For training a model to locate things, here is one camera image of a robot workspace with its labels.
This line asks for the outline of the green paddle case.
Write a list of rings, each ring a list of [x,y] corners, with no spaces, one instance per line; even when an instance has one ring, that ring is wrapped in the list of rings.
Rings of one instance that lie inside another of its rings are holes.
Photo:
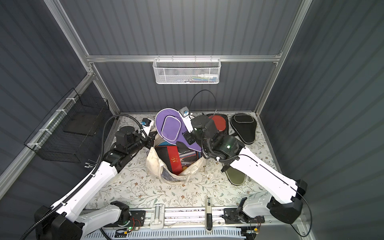
[[[239,170],[229,167],[226,171],[226,176],[230,183],[235,186],[241,186],[246,181],[246,175]]]

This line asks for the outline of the red black mesh paddle set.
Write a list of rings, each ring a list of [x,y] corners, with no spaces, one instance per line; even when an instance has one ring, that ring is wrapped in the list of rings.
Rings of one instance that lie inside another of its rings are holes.
[[[168,170],[175,175],[179,175],[201,158],[200,152],[179,150],[177,146],[156,146],[155,151]]]

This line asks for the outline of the cream canvas tote bag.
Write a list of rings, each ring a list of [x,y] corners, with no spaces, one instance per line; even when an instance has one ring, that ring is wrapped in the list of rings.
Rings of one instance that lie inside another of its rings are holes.
[[[147,173],[169,185],[185,184],[206,164],[201,152],[170,144],[151,147],[146,159]]]

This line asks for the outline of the purple paddle case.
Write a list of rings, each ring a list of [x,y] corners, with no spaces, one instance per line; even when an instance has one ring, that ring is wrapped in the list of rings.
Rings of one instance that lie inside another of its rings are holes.
[[[196,142],[191,118],[183,116],[180,111],[172,108],[160,110],[155,117],[156,130],[160,137],[168,143],[184,144],[188,149],[201,152],[201,146]]]

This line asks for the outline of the black paddle case white piping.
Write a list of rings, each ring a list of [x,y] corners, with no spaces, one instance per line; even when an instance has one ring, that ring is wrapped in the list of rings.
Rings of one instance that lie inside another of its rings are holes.
[[[256,139],[257,121],[253,116],[244,113],[235,114],[231,116],[230,124],[234,130],[232,136],[238,136],[246,145],[254,143]]]

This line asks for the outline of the clear ping pong paddle set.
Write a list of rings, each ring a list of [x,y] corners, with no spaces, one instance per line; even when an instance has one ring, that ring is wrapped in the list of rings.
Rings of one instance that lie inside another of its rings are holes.
[[[229,119],[225,114],[207,114],[210,119],[213,119],[217,130],[220,133],[229,133]]]

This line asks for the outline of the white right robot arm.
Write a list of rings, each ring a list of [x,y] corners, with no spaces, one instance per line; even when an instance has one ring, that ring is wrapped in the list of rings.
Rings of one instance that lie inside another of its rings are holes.
[[[244,173],[270,194],[266,200],[242,198],[236,214],[239,221],[249,223],[259,216],[272,215],[285,224],[293,224],[302,213],[307,183],[292,180],[260,160],[237,138],[221,134],[213,117],[192,117],[187,110],[181,113],[189,132],[187,141],[195,140],[203,155]]]

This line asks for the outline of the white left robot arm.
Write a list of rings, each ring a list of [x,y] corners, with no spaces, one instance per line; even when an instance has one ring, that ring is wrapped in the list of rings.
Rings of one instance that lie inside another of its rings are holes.
[[[42,206],[35,213],[35,223],[29,232],[35,231],[38,240],[80,240],[109,224],[126,227],[134,224],[128,205],[113,201],[107,207],[81,215],[91,198],[143,148],[150,148],[155,134],[150,130],[153,120],[135,120],[139,130],[122,128],[116,136],[115,148],[101,152],[93,170],[64,197],[50,207]]]

